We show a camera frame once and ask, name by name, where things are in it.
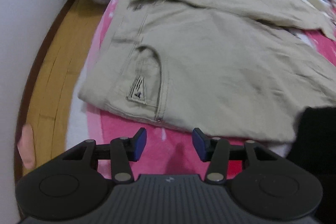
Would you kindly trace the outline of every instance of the khaki pants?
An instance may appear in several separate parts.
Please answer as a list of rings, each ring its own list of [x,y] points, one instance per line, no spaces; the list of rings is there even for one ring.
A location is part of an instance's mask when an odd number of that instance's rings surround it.
[[[335,104],[336,69],[275,24],[333,38],[300,0],[119,0],[79,97],[158,126],[292,142],[305,106]]]

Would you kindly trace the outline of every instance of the black fabric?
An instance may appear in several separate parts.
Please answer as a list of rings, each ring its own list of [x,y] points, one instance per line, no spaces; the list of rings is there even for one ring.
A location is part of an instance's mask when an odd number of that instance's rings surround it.
[[[323,187],[316,217],[336,223],[336,107],[307,108],[287,159],[315,175]]]

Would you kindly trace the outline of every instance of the round black disc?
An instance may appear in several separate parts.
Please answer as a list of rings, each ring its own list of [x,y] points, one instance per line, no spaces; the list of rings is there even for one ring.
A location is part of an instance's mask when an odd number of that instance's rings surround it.
[[[16,186],[16,199],[28,215],[65,220],[92,211],[107,192],[107,182],[97,171],[63,161],[22,178]]]
[[[309,173],[262,174],[250,168],[233,179],[231,192],[250,213],[283,221],[311,213],[322,198],[320,182]]]

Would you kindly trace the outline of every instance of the pink blanket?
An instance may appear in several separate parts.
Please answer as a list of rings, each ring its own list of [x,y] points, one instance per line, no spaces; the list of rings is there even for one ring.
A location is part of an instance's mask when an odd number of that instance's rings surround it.
[[[96,30],[88,55],[88,70],[96,60],[100,44],[113,19],[113,12],[118,0],[111,0],[101,22]],[[336,51],[333,41],[320,32],[307,32],[313,38],[317,50],[336,65]],[[199,160],[192,145],[190,133],[182,133],[148,124],[133,122],[115,116],[109,112],[100,111],[89,106],[87,120],[90,138],[97,143],[109,143],[110,140],[121,136],[132,137],[140,127],[147,129],[147,145],[141,159],[131,163],[134,176],[139,174],[199,174],[205,175],[209,163]],[[243,140],[229,139],[231,144],[242,144]],[[100,161],[98,170],[105,176],[110,176],[109,162]],[[228,178],[234,177],[241,171],[241,162],[231,161],[228,168]]]

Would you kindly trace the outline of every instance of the pink and white blanket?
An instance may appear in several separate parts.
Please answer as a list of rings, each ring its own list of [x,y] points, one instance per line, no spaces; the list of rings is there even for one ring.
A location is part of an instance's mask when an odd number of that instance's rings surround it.
[[[141,159],[131,163],[135,178],[139,174],[199,174],[205,175],[209,163],[199,160],[193,148],[191,134],[159,128],[148,124],[133,122],[109,112],[98,110],[77,98],[80,86],[98,56],[100,45],[106,31],[113,20],[113,12],[118,0],[111,0],[97,27],[85,66],[73,92],[73,101],[68,123],[66,149],[85,139],[95,139],[97,144],[109,143],[121,136],[132,137],[140,127],[147,129],[147,145]],[[324,37],[319,31],[300,32],[299,36],[306,43],[315,47],[330,62],[336,65],[335,42]],[[231,144],[242,144],[244,140],[229,139]],[[288,146],[274,146],[273,151],[284,155]],[[99,161],[98,171],[105,177],[110,177],[108,161]],[[231,161],[228,168],[228,178],[241,171],[241,162]]]

